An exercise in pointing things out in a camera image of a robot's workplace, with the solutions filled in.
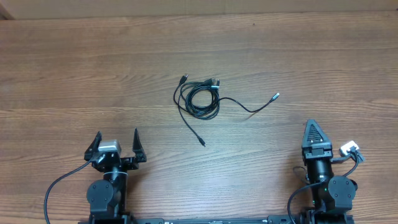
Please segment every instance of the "wooden table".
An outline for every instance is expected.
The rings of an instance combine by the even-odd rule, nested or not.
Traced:
[[[398,219],[398,12],[1,21],[0,34],[0,223],[43,223],[47,187],[84,163],[96,132],[131,156],[135,127],[148,156],[129,173],[136,217],[284,214],[307,119],[335,154],[349,140],[363,150],[356,221]],[[186,116],[203,148],[172,101],[185,73],[219,78],[250,109],[280,98],[253,116],[226,101],[210,121]],[[101,178],[87,167],[58,183],[52,223],[86,220]]]

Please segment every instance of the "black wire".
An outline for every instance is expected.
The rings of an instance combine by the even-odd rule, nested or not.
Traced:
[[[294,219],[293,219],[293,216],[292,216],[292,212],[290,211],[290,204],[292,203],[292,200],[293,200],[294,196],[296,196],[296,195],[297,195],[298,193],[300,193],[300,192],[303,192],[304,190],[307,190],[307,189],[309,189],[309,188],[311,188],[311,187],[315,187],[315,186],[318,186],[318,185],[321,185],[321,184],[323,184],[323,182],[306,185],[306,186],[304,186],[304,187],[302,187],[302,188],[296,190],[296,191],[290,196],[289,200],[287,201],[287,213],[289,214],[290,221],[292,221],[293,224],[296,224],[296,223],[294,222]]]
[[[355,165],[352,169],[350,169],[346,174],[343,175],[343,177],[346,177],[348,175],[350,175],[352,172],[354,172],[354,170],[357,168],[359,162],[358,162],[358,155],[356,152],[351,152],[351,155],[353,155],[355,157]]]
[[[238,102],[232,98],[229,98],[229,97],[220,98],[220,96],[218,94],[218,88],[217,88],[220,85],[219,80],[216,83],[216,86],[217,86],[216,87],[216,86],[212,86],[212,84],[213,84],[212,79],[206,80],[204,82],[184,83],[186,79],[187,79],[187,76],[185,76],[185,78],[182,77],[182,79],[180,80],[178,87],[174,91],[173,100],[174,100],[174,103],[178,106],[178,111],[180,113],[182,120],[187,125],[187,127],[195,134],[195,136],[199,139],[199,141],[202,143],[203,146],[206,146],[204,140],[202,140],[202,138],[199,137],[199,135],[187,123],[187,121],[185,120],[185,118],[182,115],[181,110],[184,110],[185,112],[189,113],[190,115],[192,115],[198,119],[209,120],[209,119],[213,119],[217,116],[218,112],[220,111],[220,101],[221,100],[231,100],[231,101],[237,103],[239,106],[241,106],[247,112],[257,113],[260,110],[264,109],[266,106],[268,106],[271,102],[276,100],[276,98],[279,95],[279,94],[275,95],[273,98],[271,98],[271,100],[268,101],[268,103],[266,103],[261,108],[251,111],[251,110],[247,109],[245,106],[243,106],[240,102]],[[175,95],[176,95],[178,89],[180,89],[180,94],[178,96],[178,101],[176,101]],[[183,95],[184,92],[189,89],[190,89],[190,91],[188,92],[187,96],[184,97],[184,95]],[[193,97],[200,91],[209,91],[210,92],[211,103],[208,106],[197,106],[192,103]],[[185,108],[180,106],[180,99],[182,99],[185,102]]]
[[[305,180],[305,179],[301,178],[301,176],[299,176],[299,174],[296,172],[296,169],[298,169],[298,168],[303,169],[304,172],[305,172],[305,174],[307,174],[306,168],[304,168],[304,167],[302,167],[302,166],[295,166],[295,167],[293,167],[293,173],[294,173],[294,175],[295,175],[299,180],[301,180],[301,182],[303,182],[304,184],[306,184],[306,185],[307,185],[307,184],[310,184],[307,180]]]
[[[83,164],[81,167],[62,175],[61,177],[59,177],[57,180],[55,180],[54,182],[52,182],[52,184],[50,185],[49,189],[47,190],[47,193],[45,193],[45,197],[44,197],[44,218],[45,221],[47,222],[47,224],[50,224],[50,220],[49,220],[49,215],[47,214],[47,200],[49,199],[49,195],[50,195],[50,191],[52,189],[52,187],[54,187],[54,185],[56,183],[58,183],[60,180],[66,178],[67,176],[74,174],[76,172],[78,172],[79,170],[81,170],[82,168],[86,167],[89,163],[91,163],[91,160],[87,161],[85,164]]]

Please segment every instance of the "cylindrical joint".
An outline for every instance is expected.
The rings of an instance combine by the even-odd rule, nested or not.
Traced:
[[[329,159],[311,159],[307,161],[308,178],[310,183],[328,182],[334,175],[331,170],[331,163]],[[321,206],[321,199],[318,195],[320,187],[312,188],[312,198],[315,208]]]
[[[113,167],[112,171],[104,173],[103,179],[112,183],[115,192],[118,192],[121,197],[118,203],[118,213],[123,213],[126,209],[127,177],[127,171],[120,170],[117,167]]]
[[[329,159],[312,159],[307,161],[308,178],[310,183],[326,182],[334,175]]]

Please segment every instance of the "wood grain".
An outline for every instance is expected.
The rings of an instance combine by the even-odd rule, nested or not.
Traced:
[[[15,19],[393,11],[398,0],[0,0]]]
[[[307,119],[335,149],[363,149],[356,221],[398,219],[397,12],[2,21],[0,33],[0,223],[43,223],[47,187],[84,162],[96,132],[125,156],[135,127],[148,156],[129,173],[136,217],[286,213]],[[172,102],[185,73],[219,78],[221,96],[249,108],[281,96],[254,116],[222,102],[211,121],[187,117],[203,148]],[[86,220],[100,178],[86,168],[57,184],[52,223]]]

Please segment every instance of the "cable connector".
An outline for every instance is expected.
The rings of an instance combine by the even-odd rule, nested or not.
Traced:
[[[218,90],[220,88],[220,80],[217,80],[216,85],[212,85],[211,88],[214,90]]]
[[[204,81],[202,85],[209,85],[209,86],[211,86],[211,85],[214,83],[215,80],[216,80],[215,78],[209,78],[209,79],[207,79],[206,81]]]
[[[188,79],[188,74],[183,75],[181,77],[181,79],[180,79],[180,84],[179,85],[184,84],[187,81],[187,79]]]
[[[278,99],[279,95],[280,95],[279,93],[275,94],[275,95],[271,98],[270,102],[275,101],[276,99]]]
[[[206,143],[204,142],[204,140],[203,140],[201,137],[198,137],[198,140],[200,141],[200,144],[201,144],[203,147],[206,147]]]
[[[339,153],[343,157],[350,155],[352,152],[356,153],[358,155],[358,164],[360,164],[365,161],[365,157],[359,150],[359,146],[354,141],[350,141],[349,143],[346,143],[344,146],[340,147]]]

